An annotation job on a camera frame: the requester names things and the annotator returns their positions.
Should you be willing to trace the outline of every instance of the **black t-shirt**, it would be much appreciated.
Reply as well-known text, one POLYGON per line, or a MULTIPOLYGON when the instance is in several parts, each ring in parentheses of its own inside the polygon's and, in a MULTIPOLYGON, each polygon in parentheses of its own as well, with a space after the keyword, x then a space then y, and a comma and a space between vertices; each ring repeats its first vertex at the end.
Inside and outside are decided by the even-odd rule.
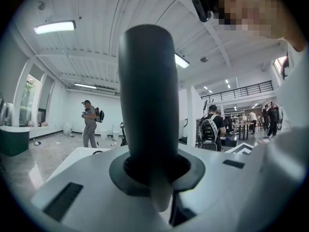
POLYGON ((278 121, 278 111, 275 108, 269 108, 267 115, 270 117, 270 121, 278 121))
POLYGON ((264 109, 263 109, 263 117, 265 117, 265 116, 267 116, 267 111, 266 111, 266 109, 264 108, 264 109))

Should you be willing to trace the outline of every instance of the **white ceiling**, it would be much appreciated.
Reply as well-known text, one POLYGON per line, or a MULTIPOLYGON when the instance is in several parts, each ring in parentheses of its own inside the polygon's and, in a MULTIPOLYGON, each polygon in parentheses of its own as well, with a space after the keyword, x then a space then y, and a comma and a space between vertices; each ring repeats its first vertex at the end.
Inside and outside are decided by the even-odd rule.
POLYGON ((119 91, 119 39, 139 24, 167 29, 175 51, 190 62, 187 69, 178 69, 180 87, 230 79, 231 88, 236 88, 238 69, 243 72, 244 65, 251 68, 284 52, 282 42, 220 31, 214 19, 201 23, 191 0, 27 0, 13 22, 34 54, 75 89, 73 83, 79 82, 119 91), (38 8, 40 1, 44 10, 38 8), (69 19, 75 20, 75 31, 34 33, 37 25, 69 19), (202 57, 209 61, 202 63, 202 57))

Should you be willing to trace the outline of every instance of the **black slot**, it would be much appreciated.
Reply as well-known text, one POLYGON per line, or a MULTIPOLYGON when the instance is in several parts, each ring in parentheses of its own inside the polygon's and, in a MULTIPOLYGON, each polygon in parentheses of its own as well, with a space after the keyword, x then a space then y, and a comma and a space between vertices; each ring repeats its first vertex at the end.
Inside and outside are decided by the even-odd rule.
POLYGON ((82 185, 73 182, 68 183, 43 212, 60 222, 82 189, 82 185))
POLYGON ((229 166, 232 166, 232 167, 236 167, 236 168, 240 168, 240 169, 242 169, 245 165, 242 162, 233 161, 233 160, 225 160, 223 162, 223 164, 226 164, 226 165, 229 165, 229 166))

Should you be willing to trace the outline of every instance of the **railing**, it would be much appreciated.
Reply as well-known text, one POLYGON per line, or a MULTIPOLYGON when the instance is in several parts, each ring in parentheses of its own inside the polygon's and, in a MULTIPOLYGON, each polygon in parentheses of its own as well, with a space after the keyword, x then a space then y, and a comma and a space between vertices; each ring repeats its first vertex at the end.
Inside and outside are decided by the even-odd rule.
POLYGON ((214 102, 228 100, 228 99, 234 99, 242 96, 249 96, 257 93, 263 93, 267 91, 274 90, 271 84, 271 81, 254 84, 246 87, 236 88, 232 90, 228 90, 221 93, 211 94, 211 95, 205 95, 202 96, 202 100, 208 102, 212 102, 212 99, 214 102))

